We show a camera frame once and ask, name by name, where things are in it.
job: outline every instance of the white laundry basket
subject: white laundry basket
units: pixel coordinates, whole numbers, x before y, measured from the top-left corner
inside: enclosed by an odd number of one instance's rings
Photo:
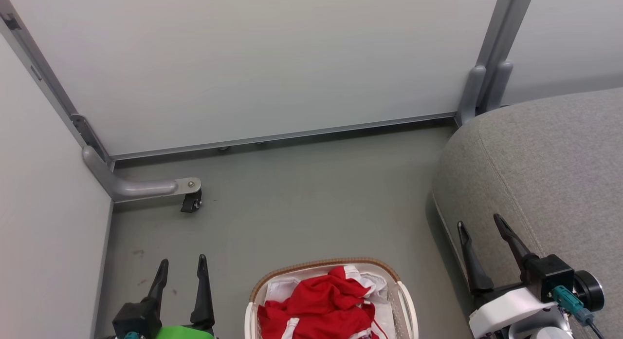
[[[298,279],[309,279],[326,275],[336,266],[353,265],[362,273],[372,273],[382,277],[387,282],[387,299],[391,304],[394,326],[396,327],[397,339],[418,339],[418,319],[413,300],[407,287],[400,281],[398,274],[384,262],[367,259],[330,259],[315,262],[298,264],[281,270],[273,271],[265,275],[257,282],[251,297],[244,318],[244,337],[245,339],[262,339],[262,333],[257,319],[257,307],[264,304],[266,298],[267,285],[269,281],[296,277]]]

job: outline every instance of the black cable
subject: black cable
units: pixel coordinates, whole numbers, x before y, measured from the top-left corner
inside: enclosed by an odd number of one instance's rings
[[[592,320],[586,320],[586,323],[588,323],[588,325],[590,326],[590,329],[592,329],[595,332],[595,334],[597,335],[599,339],[605,339],[604,335],[601,332],[599,332],[599,330],[597,329],[597,326],[595,325],[595,323],[593,323]]]

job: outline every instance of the red cloth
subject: red cloth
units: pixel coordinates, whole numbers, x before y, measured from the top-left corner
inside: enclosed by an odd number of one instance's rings
[[[329,274],[305,279],[284,302],[267,301],[257,317],[264,339],[282,339],[287,323],[298,318],[292,339],[349,339],[371,330],[374,305],[364,303],[364,288],[347,279],[343,266]],[[371,332],[372,339],[378,336]]]

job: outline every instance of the floor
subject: floor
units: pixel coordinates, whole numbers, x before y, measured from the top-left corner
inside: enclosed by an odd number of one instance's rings
[[[147,294],[169,259],[163,325],[189,323],[198,255],[209,265],[221,339],[242,339],[249,294],[272,270],[333,257],[387,262],[409,288],[420,338],[471,338],[470,299],[429,191],[452,126],[424,124],[182,154],[118,165],[134,180],[197,176],[204,204],[180,197],[118,204],[96,336]]]

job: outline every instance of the gray fabric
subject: gray fabric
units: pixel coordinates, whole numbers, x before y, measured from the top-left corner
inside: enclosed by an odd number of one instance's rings
[[[450,139],[433,185],[455,252],[461,256],[456,224],[464,221],[496,285],[519,281],[496,212],[532,251],[598,277],[606,305],[596,323],[606,338],[623,333],[622,125],[623,89],[492,111]]]

